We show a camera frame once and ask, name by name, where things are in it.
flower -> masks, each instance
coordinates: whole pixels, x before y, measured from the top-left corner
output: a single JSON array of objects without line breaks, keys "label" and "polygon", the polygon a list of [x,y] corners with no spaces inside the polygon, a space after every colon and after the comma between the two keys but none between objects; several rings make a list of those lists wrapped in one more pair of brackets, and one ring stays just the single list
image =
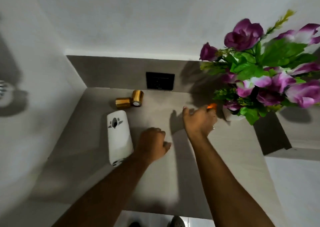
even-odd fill
[{"label": "flower", "polygon": [[232,32],[224,38],[226,47],[233,47],[236,51],[252,48],[263,35],[263,28],[259,23],[251,24],[249,19],[239,21]]},{"label": "flower", "polygon": [[295,83],[296,80],[288,75],[285,71],[283,71],[272,77],[272,84],[268,87],[268,89],[282,94],[287,86],[293,85]]},{"label": "flower", "polygon": [[320,71],[320,64],[317,63],[303,63],[298,65],[296,68],[287,71],[289,75],[299,75],[308,73],[311,71]]},{"label": "flower", "polygon": [[288,100],[302,108],[320,102],[320,82],[316,79],[307,83],[294,84],[285,92]]},{"label": "flower", "polygon": [[200,59],[206,61],[215,61],[217,59],[216,52],[218,49],[215,47],[210,46],[209,43],[203,45],[201,52],[200,52]]},{"label": "flower", "polygon": [[223,105],[224,108],[228,108],[231,111],[237,111],[240,108],[242,108],[242,106],[240,106],[236,101],[234,100],[228,100],[226,101],[226,103]]},{"label": "flower", "polygon": [[286,40],[293,43],[305,43],[308,45],[317,44],[320,42],[320,36],[312,37],[318,31],[319,24],[306,24],[299,31],[289,30],[278,35],[275,39],[285,38]]},{"label": "flower", "polygon": [[226,74],[221,76],[221,80],[224,83],[234,84],[237,80],[237,74],[230,72],[230,69],[226,69]]},{"label": "flower", "polygon": [[241,97],[247,97],[251,94],[252,90],[254,89],[254,86],[264,88],[270,86],[271,82],[271,78],[265,75],[259,78],[252,77],[251,79],[237,82],[237,94]]},{"label": "flower", "polygon": [[285,98],[279,93],[269,90],[259,90],[257,100],[264,106],[273,106],[280,104]]}]

black electrical outlet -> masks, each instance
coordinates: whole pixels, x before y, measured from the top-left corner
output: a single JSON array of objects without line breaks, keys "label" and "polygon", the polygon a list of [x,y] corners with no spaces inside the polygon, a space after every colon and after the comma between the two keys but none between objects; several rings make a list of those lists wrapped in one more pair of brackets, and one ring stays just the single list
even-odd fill
[{"label": "black electrical outlet", "polygon": [[148,89],[172,91],[174,89],[174,74],[146,72]]}]

gold cylinder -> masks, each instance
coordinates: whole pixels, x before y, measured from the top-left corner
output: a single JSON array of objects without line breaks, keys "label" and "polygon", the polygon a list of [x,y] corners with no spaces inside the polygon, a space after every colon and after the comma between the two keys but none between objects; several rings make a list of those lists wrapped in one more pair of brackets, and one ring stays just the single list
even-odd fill
[{"label": "gold cylinder", "polygon": [[135,90],[132,92],[131,103],[134,107],[141,107],[143,99],[143,91]]},{"label": "gold cylinder", "polygon": [[131,98],[125,97],[125,98],[117,98],[115,100],[115,105],[118,109],[125,109],[131,107]]}]

human arm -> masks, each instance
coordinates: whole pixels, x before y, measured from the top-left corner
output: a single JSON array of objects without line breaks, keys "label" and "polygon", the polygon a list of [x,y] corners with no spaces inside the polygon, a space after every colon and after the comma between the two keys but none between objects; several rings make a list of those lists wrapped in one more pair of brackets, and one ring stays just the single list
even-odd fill
[{"label": "human arm", "polygon": [[135,151],[89,189],[53,227],[112,227],[148,166],[170,149],[159,128],[142,132]]},{"label": "human arm", "polygon": [[183,121],[216,227],[274,227],[209,142],[207,136],[217,122],[215,110],[203,107],[191,115],[184,108]]}]

person's left hand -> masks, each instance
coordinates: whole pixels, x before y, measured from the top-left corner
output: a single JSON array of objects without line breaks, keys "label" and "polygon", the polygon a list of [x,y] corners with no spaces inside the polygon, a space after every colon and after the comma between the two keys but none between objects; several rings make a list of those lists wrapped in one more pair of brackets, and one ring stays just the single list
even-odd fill
[{"label": "person's left hand", "polygon": [[164,156],[171,147],[171,143],[165,142],[166,132],[160,128],[148,128],[143,131],[139,143],[133,152],[133,156],[151,164]]}]

